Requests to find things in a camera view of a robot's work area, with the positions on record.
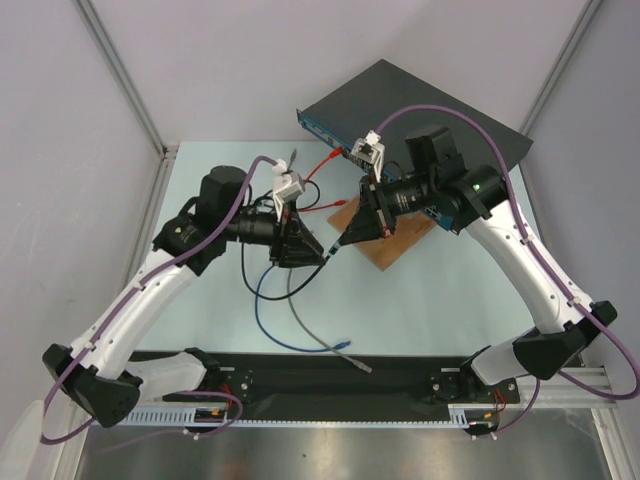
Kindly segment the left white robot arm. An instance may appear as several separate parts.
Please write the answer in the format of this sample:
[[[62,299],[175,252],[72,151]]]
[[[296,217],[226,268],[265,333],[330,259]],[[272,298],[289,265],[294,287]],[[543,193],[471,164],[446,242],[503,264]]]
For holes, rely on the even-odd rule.
[[[220,388],[219,365],[197,348],[134,362],[131,356],[166,307],[228,243],[264,245],[273,265],[321,267],[322,246],[302,223],[296,200],[304,179],[282,160],[274,162],[273,212],[245,204],[250,173],[217,166],[201,181],[197,196],[161,228],[138,273],[105,312],[70,346],[51,345],[42,360],[62,390],[94,421],[109,428],[141,401],[188,391],[199,400]]]

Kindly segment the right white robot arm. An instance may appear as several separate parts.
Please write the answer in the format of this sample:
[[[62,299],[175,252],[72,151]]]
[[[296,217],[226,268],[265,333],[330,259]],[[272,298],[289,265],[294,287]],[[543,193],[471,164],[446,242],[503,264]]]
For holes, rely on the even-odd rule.
[[[382,178],[380,135],[369,132],[354,143],[351,156],[372,171],[360,180],[359,205],[340,244],[388,238],[399,217],[419,211],[454,234],[468,232],[511,281],[534,326],[470,357],[461,392],[481,402],[508,378],[551,379],[616,319],[614,306],[593,301],[571,282],[510,202],[502,175],[490,165],[467,168],[448,128],[424,128],[405,143],[413,170],[395,181]]]

